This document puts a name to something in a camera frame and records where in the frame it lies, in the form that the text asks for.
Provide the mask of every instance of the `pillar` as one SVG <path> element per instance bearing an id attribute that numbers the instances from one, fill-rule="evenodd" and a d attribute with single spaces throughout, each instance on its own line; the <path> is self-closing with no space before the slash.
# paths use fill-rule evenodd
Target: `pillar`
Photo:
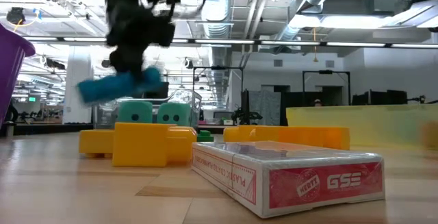
<path id="1" fill-rule="evenodd" d="M 76 85 L 93 78 L 89 47 L 71 46 L 68 55 L 64 115 L 62 123 L 89 123 L 92 108 L 82 103 Z"/>
<path id="2" fill-rule="evenodd" d="M 241 96 L 242 96 L 242 78 L 240 70 L 230 71 L 229 77 L 229 104 L 228 111 L 235 111 L 237 107 L 241 106 Z"/>

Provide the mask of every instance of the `orange block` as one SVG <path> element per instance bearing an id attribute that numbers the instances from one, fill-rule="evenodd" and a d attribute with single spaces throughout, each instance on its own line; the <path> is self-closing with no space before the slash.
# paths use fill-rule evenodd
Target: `orange block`
<path id="1" fill-rule="evenodd" d="M 166 166 L 166 134 L 172 125 L 116 123 L 113 166 Z"/>
<path id="2" fill-rule="evenodd" d="M 114 130 L 84 130 L 79 133 L 80 153 L 106 153 L 113 150 Z"/>
<path id="3" fill-rule="evenodd" d="M 239 127 L 226 127 L 224 129 L 225 142 L 239 142 L 240 134 Z"/>
<path id="4" fill-rule="evenodd" d="M 249 134 L 250 141 L 279 141 L 281 126 L 255 125 Z"/>
<path id="5" fill-rule="evenodd" d="M 279 142 L 332 149 L 350 149 L 347 127 L 284 127 L 279 130 Z"/>
<path id="6" fill-rule="evenodd" d="M 166 134 L 168 163 L 187 163 L 192 158 L 192 143 L 197 134 L 193 127 L 172 126 Z"/>
<path id="7" fill-rule="evenodd" d="M 420 136 L 425 149 L 438 150 L 438 121 L 425 123 Z"/>

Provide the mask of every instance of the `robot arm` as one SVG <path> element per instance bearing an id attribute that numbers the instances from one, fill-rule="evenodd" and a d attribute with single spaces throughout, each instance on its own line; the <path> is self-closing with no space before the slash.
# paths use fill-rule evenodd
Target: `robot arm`
<path id="1" fill-rule="evenodd" d="M 109 62 L 117 73 L 131 72 L 136 80 L 142 81 L 143 52 L 151 44 L 170 46 L 175 26 L 170 23 L 175 3 L 180 0 L 166 0 L 172 5 L 168 16 L 153 16 L 152 8 L 140 5 L 139 0 L 105 0 L 109 34 L 107 44 L 117 49 L 110 54 Z M 153 5 L 161 0 L 147 0 Z"/>

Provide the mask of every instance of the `playing card box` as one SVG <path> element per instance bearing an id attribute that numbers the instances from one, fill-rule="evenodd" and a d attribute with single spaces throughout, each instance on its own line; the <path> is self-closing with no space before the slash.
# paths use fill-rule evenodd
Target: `playing card box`
<path id="1" fill-rule="evenodd" d="M 261 218 L 385 198 L 375 153 L 283 142 L 192 145 L 192 168 Z"/>

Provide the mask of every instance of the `green toy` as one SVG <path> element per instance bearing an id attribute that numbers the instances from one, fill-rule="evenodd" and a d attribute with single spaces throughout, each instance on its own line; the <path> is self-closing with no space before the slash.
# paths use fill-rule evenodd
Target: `green toy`
<path id="1" fill-rule="evenodd" d="M 190 104 L 163 103 L 158 108 L 157 123 L 190 126 Z"/>
<path id="2" fill-rule="evenodd" d="M 124 101 L 118 109 L 117 122 L 152 123 L 152 108 L 148 101 Z"/>
<path id="3" fill-rule="evenodd" d="M 201 130 L 198 134 L 198 142 L 214 142 L 214 137 L 209 131 Z"/>

